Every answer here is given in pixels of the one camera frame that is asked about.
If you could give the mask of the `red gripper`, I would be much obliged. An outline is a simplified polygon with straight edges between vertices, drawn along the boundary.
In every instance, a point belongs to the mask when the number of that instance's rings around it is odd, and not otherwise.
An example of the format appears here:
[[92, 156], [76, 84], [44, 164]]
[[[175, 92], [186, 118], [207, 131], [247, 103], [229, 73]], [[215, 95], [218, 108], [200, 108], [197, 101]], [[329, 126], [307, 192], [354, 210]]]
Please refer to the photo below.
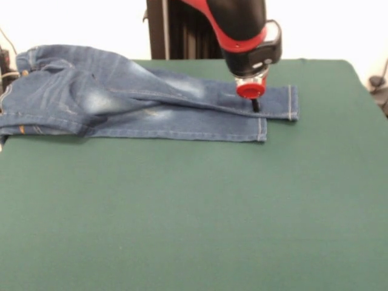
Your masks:
[[255, 113], [260, 111], [259, 98], [266, 91], [267, 76], [256, 75], [246, 78], [235, 78], [236, 92], [245, 99], [251, 99], [252, 109]]

